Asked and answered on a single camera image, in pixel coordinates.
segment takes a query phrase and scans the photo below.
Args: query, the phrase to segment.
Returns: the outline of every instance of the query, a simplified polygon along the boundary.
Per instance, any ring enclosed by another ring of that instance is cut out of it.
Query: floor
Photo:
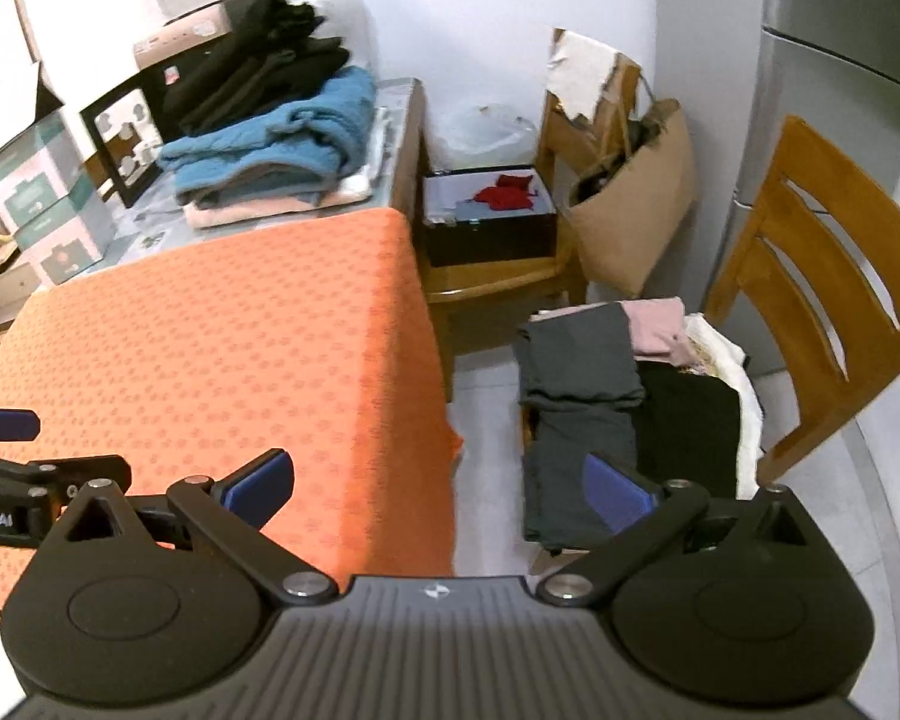
[[[464,440],[455,480],[458,574],[525,574],[536,554],[521,538],[518,370],[509,349],[512,329],[532,311],[518,306],[506,317],[462,317],[451,328],[461,354],[447,412]],[[770,446],[796,424],[796,402],[786,374],[755,384],[766,411],[764,446]],[[888,574],[845,438],[833,437],[782,481],[818,522],[874,612],[874,648],[852,699],[874,720],[898,720],[898,642]]]

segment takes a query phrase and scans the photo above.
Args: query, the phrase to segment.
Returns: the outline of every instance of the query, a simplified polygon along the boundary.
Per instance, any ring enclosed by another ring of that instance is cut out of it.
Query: metal screw
[[[593,583],[580,574],[554,574],[543,584],[549,594],[564,601],[583,598],[593,592]]]
[[[283,589],[298,598],[313,598],[330,589],[330,580],[317,571],[298,571],[284,577]]]

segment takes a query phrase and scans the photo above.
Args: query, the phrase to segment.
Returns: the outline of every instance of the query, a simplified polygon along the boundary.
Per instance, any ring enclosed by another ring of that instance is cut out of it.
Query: folded blue blanket
[[[374,94],[367,71],[344,68],[309,100],[166,143],[157,162],[173,171],[178,195],[189,200],[271,172],[297,193],[329,189],[365,161]]]

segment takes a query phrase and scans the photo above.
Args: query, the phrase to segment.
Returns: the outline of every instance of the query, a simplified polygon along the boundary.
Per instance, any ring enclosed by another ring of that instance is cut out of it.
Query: clear plastic bag
[[[364,0],[289,0],[309,2],[324,18],[314,37],[343,38],[343,47],[350,51],[350,64],[373,73],[376,47],[370,15]]]
[[[427,151],[436,172],[468,167],[529,165],[536,153],[536,127],[506,105],[471,105],[427,132]]]

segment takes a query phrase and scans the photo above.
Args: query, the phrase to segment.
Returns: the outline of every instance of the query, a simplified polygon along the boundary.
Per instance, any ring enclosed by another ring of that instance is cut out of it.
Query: black box
[[[494,211],[473,197],[500,175],[530,176],[532,209]],[[540,176],[527,165],[479,167],[423,181],[423,245],[432,266],[553,257],[557,209]]]

